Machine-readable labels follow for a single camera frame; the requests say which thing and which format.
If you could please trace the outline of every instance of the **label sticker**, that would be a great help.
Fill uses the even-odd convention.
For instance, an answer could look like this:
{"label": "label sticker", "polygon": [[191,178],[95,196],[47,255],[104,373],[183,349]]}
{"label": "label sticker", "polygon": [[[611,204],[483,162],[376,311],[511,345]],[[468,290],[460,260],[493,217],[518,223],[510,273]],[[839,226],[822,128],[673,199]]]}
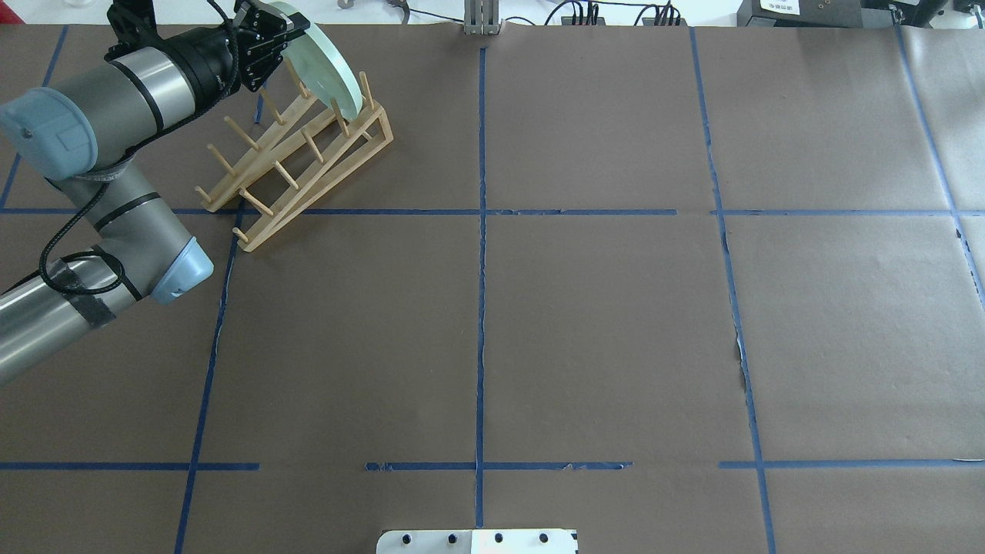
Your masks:
{"label": "label sticker", "polygon": [[778,14],[800,15],[800,0],[759,0],[759,7]]}

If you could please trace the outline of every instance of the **white bracket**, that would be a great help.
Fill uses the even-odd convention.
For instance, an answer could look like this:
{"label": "white bracket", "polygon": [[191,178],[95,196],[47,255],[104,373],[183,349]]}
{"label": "white bracket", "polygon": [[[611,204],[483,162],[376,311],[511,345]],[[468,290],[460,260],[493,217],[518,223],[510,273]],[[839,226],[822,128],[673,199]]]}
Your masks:
{"label": "white bracket", "polygon": [[376,554],[577,554],[571,529],[386,531]]}
{"label": "white bracket", "polygon": [[465,0],[465,34],[499,35],[499,0]]}

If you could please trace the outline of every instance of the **light green plate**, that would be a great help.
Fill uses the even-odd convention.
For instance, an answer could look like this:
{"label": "light green plate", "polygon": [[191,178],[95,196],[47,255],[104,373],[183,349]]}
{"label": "light green plate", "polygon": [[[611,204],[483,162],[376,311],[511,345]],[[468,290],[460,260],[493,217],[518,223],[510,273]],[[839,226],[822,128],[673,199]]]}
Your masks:
{"label": "light green plate", "polygon": [[[298,11],[287,2],[271,2],[270,5],[287,15]],[[317,25],[312,23],[304,36],[291,42],[284,50],[284,57],[291,61],[297,75],[319,100],[331,105],[335,99],[343,117],[349,121],[356,118],[362,110],[360,83],[346,58]]]}

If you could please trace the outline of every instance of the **blue cap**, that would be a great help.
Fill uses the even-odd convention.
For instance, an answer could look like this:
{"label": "blue cap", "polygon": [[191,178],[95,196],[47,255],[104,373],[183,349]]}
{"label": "blue cap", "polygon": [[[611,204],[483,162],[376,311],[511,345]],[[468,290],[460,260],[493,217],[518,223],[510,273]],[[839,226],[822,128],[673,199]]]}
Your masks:
{"label": "blue cap", "polygon": [[0,130],[39,173],[53,179],[91,170],[96,133],[75,103],[54,89],[27,91],[0,105]]}
{"label": "blue cap", "polygon": [[209,275],[212,275],[214,269],[215,266],[212,265],[208,254],[192,237],[164,273],[158,286],[154,287],[151,298],[161,304],[170,304],[174,299],[205,281]]}

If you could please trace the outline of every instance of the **red object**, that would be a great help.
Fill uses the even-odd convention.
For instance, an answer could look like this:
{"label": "red object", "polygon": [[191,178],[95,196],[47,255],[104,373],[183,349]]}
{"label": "red object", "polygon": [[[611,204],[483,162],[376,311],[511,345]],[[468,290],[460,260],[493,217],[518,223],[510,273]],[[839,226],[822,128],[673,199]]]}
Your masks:
{"label": "red object", "polygon": [[10,7],[7,6],[6,2],[0,0],[0,23],[23,23],[23,22],[24,20],[22,20],[17,14],[15,14],[14,10],[11,10]]}

